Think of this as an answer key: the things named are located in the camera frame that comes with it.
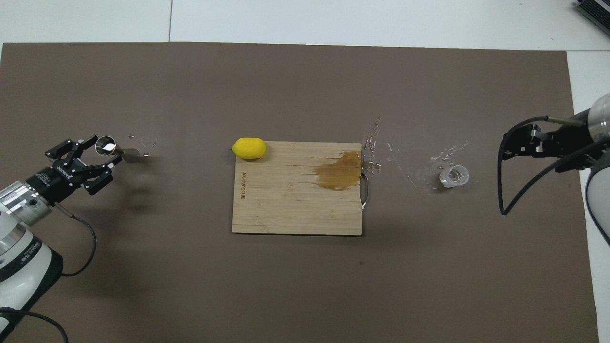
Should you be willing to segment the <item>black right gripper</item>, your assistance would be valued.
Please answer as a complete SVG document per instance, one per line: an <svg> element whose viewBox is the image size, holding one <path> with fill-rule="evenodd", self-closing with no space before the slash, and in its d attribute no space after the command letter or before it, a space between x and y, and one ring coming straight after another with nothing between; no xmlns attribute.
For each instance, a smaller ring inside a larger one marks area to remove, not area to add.
<svg viewBox="0 0 610 343"><path fill-rule="evenodd" d="M549 123L562 124L556 131L548 133L544 140L542 128L534 123L517 125L503 135L500 144L500 160L507 161L517 156L534 156L536 148L542 143L547 156L564 158L593 143L588 127L589 111L581 111L567 119L549 116ZM555 167L556 173L570 170L591 169L599 160L599 148L580 154L568 162Z"/></svg>

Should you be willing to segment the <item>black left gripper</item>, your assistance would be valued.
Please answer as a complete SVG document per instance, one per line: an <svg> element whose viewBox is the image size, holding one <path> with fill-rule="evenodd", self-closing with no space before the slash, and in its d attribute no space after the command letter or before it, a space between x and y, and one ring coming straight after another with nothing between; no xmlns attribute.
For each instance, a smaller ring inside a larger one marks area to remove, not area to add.
<svg viewBox="0 0 610 343"><path fill-rule="evenodd" d="M114 156L105 163L90 165L79 158L85 150L98 141L97 135L84 140L67 139L45 152L52 161L51 166L39 170L26 179L31 189L44 198L48 205L62 202L79 187L83 187L91 196L113 181L113 168L123 161L122 156Z"/></svg>

